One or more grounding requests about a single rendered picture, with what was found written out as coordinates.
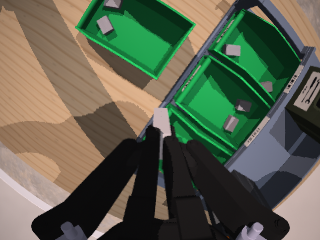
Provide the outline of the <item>grey metal shelf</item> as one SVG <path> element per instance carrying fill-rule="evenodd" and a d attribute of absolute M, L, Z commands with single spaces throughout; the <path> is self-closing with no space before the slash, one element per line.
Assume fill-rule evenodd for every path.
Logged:
<path fill-rule="evenodd" d="M 254 181 L 273 210 L 320 159 L 320 144 L 301 131 L 285 109 L 310 66 L 320 68 L 320 61 L 315 54 L 316 47 L 304 46 L 292 26 L 270 0 L 235 0 L 158 108 L 165 108 L 170 102 L 185 112 L 173 97 L 203 55 L 211 55 L 220 61 L 208 49 L 232 15 L 241 9 L 254 13 L 250 8 L 255 6 L 278 28 L 302 61 L 273 107 L 268 104 L 270 111 L 243 145 L 238 150 L 234 149 L 236 153 L 224 166 L 229 172 L 236 170 Z"/>

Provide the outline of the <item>green bin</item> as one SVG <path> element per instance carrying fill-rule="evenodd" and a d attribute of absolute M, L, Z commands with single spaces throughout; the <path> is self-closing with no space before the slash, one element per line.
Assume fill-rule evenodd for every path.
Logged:
<path fill-rule="evenodd" d="M 224 44 L 241 46 L 240 56 L 224 55 Z M 245 9 L 232 15 L 208 51 L 243 77 L 271 106 L 301 62 L 276 26 Z M 266 81 L 272 82 L 272 92 L 260 84 Z"/>
<path fill-rule="evenodd" d="M 239 74 L 210 55 L 203 55 L 173 98 L 202 127 L 235 150 L 271 109 Z M 237 110 L 237 99 L 251 102 L 250 112 Z M 223 127 L 229 114 L 239 119 L 233 132 Z"/>
<path fill-rule="evenodd" d="M 123 0 L 120 10 L 104 1 L 92 0 L 75 28 L 155 80 L 196 26 L 161 0 Z M 107 35 L 96 22 L 105 15 L 115 29 Z"/>
<path fill-rule="evenodd" d="M 170 102 L 165 108 L 168 108 L 170 125 L 175 127 L 179 142 L 187 144 L 188 140 L 197 139 L 216 158 L 218 158 L 223 165 L 225 165 L 226 162 L 236 153 L 230 145 L 223 142 L 220 138 L 203 128 L 195 119 L 187 115 Z"/>

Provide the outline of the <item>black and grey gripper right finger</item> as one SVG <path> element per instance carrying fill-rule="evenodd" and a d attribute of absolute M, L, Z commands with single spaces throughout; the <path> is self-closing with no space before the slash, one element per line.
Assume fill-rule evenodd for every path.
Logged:
<path fill-rule="evenodd" d="M 261 205 L 200 141 L 179 142 L 167 108 L 161 108 L 161 126 L 168 215 L 177 218 L 180 240 L 215 240 L 192 182 L 234 240 L 282 240 L 287 235 L 287 220 Z"/>

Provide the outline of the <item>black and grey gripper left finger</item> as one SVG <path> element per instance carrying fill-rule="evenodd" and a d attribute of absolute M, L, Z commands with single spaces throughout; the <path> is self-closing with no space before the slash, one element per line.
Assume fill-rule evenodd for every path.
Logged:
<path fill-rule="evenodd" d="M 161 140 L 161 108 L 154 108 L 145 140 L 124 139 L 64 202 L 37 216 L 32 231 L 40 240 L 88 240 L 138 168 L 117 240 L 151 240 Z"/>

